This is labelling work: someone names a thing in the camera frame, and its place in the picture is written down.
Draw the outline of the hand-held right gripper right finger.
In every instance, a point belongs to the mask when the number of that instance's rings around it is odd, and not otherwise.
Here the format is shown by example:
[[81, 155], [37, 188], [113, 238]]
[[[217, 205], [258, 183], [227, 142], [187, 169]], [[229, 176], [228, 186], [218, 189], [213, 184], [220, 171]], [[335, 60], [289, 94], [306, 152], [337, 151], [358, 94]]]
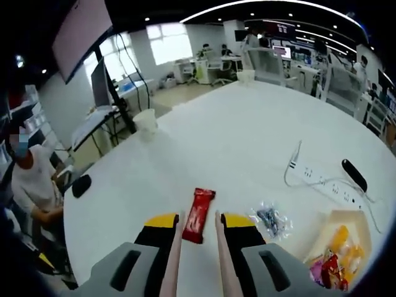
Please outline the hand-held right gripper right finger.
[[327, 296], [309, 269], [275, 243], [266, 243], [242, 215], [220, 214], [220, 270], [224, 296]]

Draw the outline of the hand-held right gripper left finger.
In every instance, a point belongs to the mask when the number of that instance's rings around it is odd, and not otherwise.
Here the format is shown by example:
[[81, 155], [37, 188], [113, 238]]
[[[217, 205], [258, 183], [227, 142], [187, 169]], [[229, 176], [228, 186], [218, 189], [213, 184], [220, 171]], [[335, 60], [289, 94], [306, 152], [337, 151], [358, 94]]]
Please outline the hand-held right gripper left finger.
[[79, 296], [176, 296], [178, 269], [179, 215], [159, 215], [92, 267]]

